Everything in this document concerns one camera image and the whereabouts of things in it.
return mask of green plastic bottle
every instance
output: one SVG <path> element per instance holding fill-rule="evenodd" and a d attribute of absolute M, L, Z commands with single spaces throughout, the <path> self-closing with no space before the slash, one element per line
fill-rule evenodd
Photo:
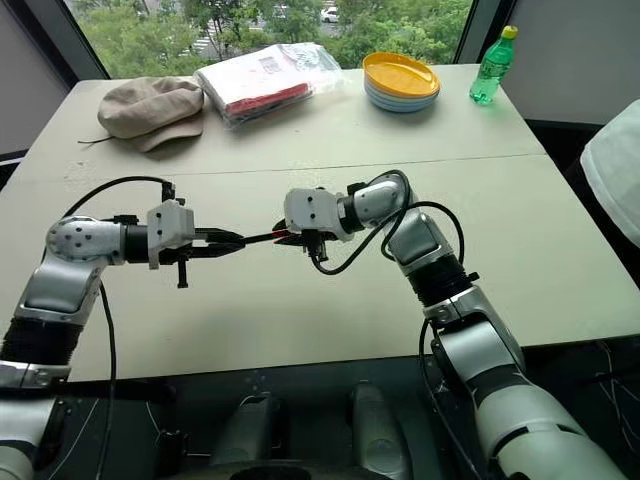
<path fill-rule="evenodd" d="M 469 90 L 469 96 L 474 102 L 486 105 L 493 100 L 500 82 L 513 63 L 513 40 L 517 36 L 518 29 L 516 27 L 504 27 L 498 41 L 491 45 L 484 54 L 478 70 L 478 77 Z"/>

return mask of bottle cap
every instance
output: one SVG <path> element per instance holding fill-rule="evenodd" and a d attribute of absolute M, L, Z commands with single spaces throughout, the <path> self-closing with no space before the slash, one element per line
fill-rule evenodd
<path fill-rule="evenodd" d="M 513 25 L 507 25 L 502 29 L 502 34 L 500 36 L 502 38 L 512 40 L 518 36 L 518 27 L 514 27 Z"/>

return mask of window frame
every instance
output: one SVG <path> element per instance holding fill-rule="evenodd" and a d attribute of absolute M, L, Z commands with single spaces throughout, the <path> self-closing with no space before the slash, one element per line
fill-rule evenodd
<path fill-rule="evenodd" d="M 3 0 L 69 88 L 109 73 L 63 0 Z M 474 0 L 452 63 L 478 63 L 517 0 Z"/>

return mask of green foliage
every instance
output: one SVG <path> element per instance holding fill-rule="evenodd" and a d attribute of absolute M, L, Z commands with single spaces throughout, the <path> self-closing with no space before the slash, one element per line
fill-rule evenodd
<path fill-rule="evenodd" d="M 190 50 L 199 32 L 171 1 L 148 14 L 136 0 L 83 3 L 78 24 L 113 78 L 189 75 L 208 63 Z"/>
<path fill-rule="evenodd" d="M 358 68 L 375 51 L 450 63 L 470 0 L 337 0 L 341 35 L 324 38 L 342 68 Z"/>
<path fill-rule="evenodd" d="M 343 68 L 375 51 L 450 63 L 471 0 L 336 0 L 337 35 L 322 33 L 323 0 L 75 0 L 74 13 L 114 78 L 184 75 L 211 63 L 191 50 L 208 37 L 215 60 L 273 43 L 315 41 Z M 250 28 L 264 20 L 264 30 Z"/>
<path fill-rule="evenodd" d="M 258 0 L 257 5 L 275 43 L 313 42 L 320 38 L 322 0 Z"/>

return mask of blue plate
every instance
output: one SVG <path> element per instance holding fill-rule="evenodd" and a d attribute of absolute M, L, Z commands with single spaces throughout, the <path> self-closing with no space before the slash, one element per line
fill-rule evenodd
<path fill-rule="evenodd" d="M 375 106 L 380 107 L 384 110 L 388 110 L 390 112 L 396 112 L 396 113 L 417 112 L 418 110 L 422 110 L 423 108 L 426 108 L 429 105 L 431 105 L 437 97 L 437 95 L 432 95 L 430 97 L 427 97 L 425 100 L 421 100 L 419 102 L 404 103 L 404 102 L 397 102 L 397 101 L 383 98 L 380 96 L 378 92 L 375 92 L 368 85 L 365 85 L 365 91 L 367 92 L 369 100 Z"/>
<path fill-rule="evenodd" d="M 413 105 L 416 103 L 422 103 L 422 102 L 426 103 L 429 100 L 435 99 L 435 97 L 437 97 L 438 94 L 440 93 L 440 91 L 438 90 L 433 95 L 427 95 L 425 97 L 415 97 L 415 98 L 398 97 L 390 93 L 385 93 L 379 90 L 378 88 L 376 88 L 375 85 L 369 82 L 366 77 L 364 79 L 364 88 L 365 90 L 367 90 L 367 93 L 375 94 L 375 96 L 380 98 L 380 100 L 391 102 L 391 103 L 402 103 L 402 104 L 410 104 L 410 105 Z"/>

